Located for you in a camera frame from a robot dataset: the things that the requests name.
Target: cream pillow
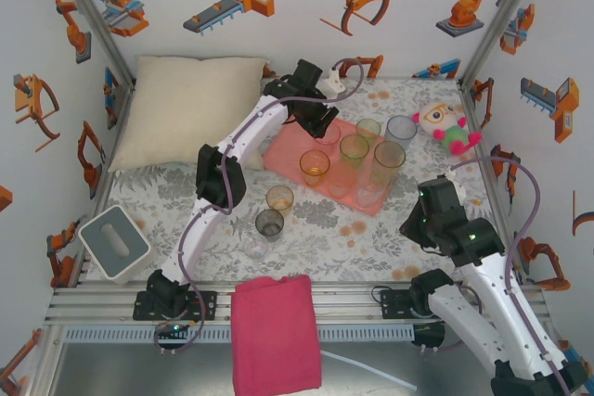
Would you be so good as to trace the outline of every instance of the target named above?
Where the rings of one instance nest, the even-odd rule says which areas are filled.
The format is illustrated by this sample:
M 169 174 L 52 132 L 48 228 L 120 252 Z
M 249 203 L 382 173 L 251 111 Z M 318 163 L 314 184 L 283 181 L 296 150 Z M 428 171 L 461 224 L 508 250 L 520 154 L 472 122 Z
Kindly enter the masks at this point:
M 265 63 L 258 57 L 139 57 L 136 91 L 110 172 L 195 163 L 204 144 L 219 143 L 252 111 Z M 246 167 L 262 168 L 257 157 Z

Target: pink tray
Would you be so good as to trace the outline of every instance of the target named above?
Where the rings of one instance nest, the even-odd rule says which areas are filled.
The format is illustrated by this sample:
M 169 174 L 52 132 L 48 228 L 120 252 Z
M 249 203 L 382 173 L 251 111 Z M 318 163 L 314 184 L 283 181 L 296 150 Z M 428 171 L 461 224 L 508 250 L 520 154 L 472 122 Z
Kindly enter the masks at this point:
M 335 122 L 340 127 L 341 138 L 347 136 L 348 134 L 356 133 L 355 125 L 351 124 L 350 122 L 339 119 L 334 119 L 332 122 Z M 383 141 L 383 138 L 380 136 L 378 137 L 376 144 L 369 149 L 369 153 L 365 159 L 365 164 L 371 163 L 371 160 L 373 159 L 373 149 L 381 141 Z M 339 145 L 340 141 L 336 143 L 336 147 L 332 153 L 329 154 L 330 163 L 340 160 L 341 150 Z M 280 176 L 284 176 L 285 178 L 300 185 L 309 187 L 303 180 L 301 168 L 299 167 L 299 159 L 304 152 L 315 148 L 319 147 L 317 146 L 314 138 L 312 138 L 304 129 L 302 129 L 297 122 L 283 125 L 275 140 L 272 142 L 266 153 L 264 153 L 264 166 L 271 172 L 277 173 Z M 361 209 L 356 205 L 355 201 L 356 186 L 346 197 L 341 199 L 336 199 L 329 193 L 328 187 L 326 186 L 326 181 L 324 181 L 318 187 L 311 187 L 311 189 L 319 192 L 322 195 L 325 195 L 328 198 L 338 201 L 349 208 L 366 213 L 367 215 L 375 215 L 380 211 L 381 206 L 383 206 L 383 202 L 390 191 L 390 187 L 388 187 L 386 192 L 376 204 L 368 208 Z

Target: orange stain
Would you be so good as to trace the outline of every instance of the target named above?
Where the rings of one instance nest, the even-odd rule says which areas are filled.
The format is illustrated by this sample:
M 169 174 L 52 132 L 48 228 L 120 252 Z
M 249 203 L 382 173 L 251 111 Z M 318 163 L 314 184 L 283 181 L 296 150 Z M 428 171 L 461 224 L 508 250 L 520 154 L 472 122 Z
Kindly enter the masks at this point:
M 399 269 L 394 269 L 392 271 L 392 278 L 398 282 L 398 281 L 402 280 L 403 278 L 405 278 L 405 273 L 403 273 Z
M 353 224 L 351 224 L 351 227 L 353 228 L 353 231 L 359 235 L 363 234 L 365 231 L 368 230 L 367 223 L 361 221 L 353 222 Z
M 409 265 L 405 268 L 405 275 L 407 278 L 415 278 L 420 274 L 420 269 L 417 266 Z
M 351 232 L 353 232 L 353 231 L 351 231 L 351 228 L 349 226 L 343 226 L 343 227 L 341 227 L 339 234 L 341 236 L 350 236 Z

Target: pink mat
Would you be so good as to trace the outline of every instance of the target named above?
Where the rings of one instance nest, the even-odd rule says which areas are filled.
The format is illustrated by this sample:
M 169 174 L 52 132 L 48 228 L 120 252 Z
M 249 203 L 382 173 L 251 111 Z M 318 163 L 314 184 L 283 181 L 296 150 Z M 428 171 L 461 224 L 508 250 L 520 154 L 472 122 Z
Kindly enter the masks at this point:
M 307 275 L 255 278 L 231 296 L 233 388 L 237 396 L 318 389 L 322 359 Z
M 354 124 L 339 120 L 337 118 L 335 118 L 332 122 L 335 122 L 340 127 L 341 138 L 347 136 L 348 134 L 356 134 L 356 127 Z M 381 141 L 383 141 L 383 138 L 380 136 L 377 139 L 375 146 Z M 330 164 L 333 162 L 338 162 L 341 158 L 339 144 L 340 141 L 336 144 L 333 152 L 329 154 Z M 373 149 L 375 146 L 369 149 L 368 156 L 365 159 L 366 164 L 370 164 L 371 160 L 373 160 Z M 303 175 L 299 167 L 299 159 L 307 150 L 316 148 L 319 147 L 317 146 L 314 138 L 312 138 L 304 129 L 302 129 L 302 127 L 297 122 L 283 125 L 275 140 L 272 142 L 266 153 L 264 153 L 264 166 L 271 172 L 277 173 L 280 176 L 283 176 L 297 184 L 309 187 L 303 180 Z M 390 188 L 388 187 L 376 204 L 368 208 L 361 209 L 357 206 L 355 201 L 356 186 L 353 187 L 353 190 L 346 197 L 341 199 L 336 199 L 330 194 L 325 181 L 321 185 L 313 187 L 313 190 L 325 195 L 328 198 L 332 198 L 333 200 L 338 201 L 349 208 L 366 213 L 367 215 L 375 215 L 378 213 L 381 209 L 381 206 L 383 206 L 383 202 L 388 196 L 388 193 L 390 192 Z

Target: metal floor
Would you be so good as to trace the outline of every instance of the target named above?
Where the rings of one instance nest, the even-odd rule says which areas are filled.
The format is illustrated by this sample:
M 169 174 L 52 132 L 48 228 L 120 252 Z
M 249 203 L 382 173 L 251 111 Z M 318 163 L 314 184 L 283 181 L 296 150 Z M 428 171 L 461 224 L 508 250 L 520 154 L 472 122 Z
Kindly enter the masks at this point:
M 489 378 L 466 347 L 426 353 L 409 343 L 324 343 L 322 350 L 373 366 L 418 386 L 405 389 L 359 367 L 322 357 L 316 396 L 464 396 L 491 394 Z M 51 394 L 59 396 L 233 395 L 231 347 L 203 344 L 160 356 L 152 345 L 69 344 Z

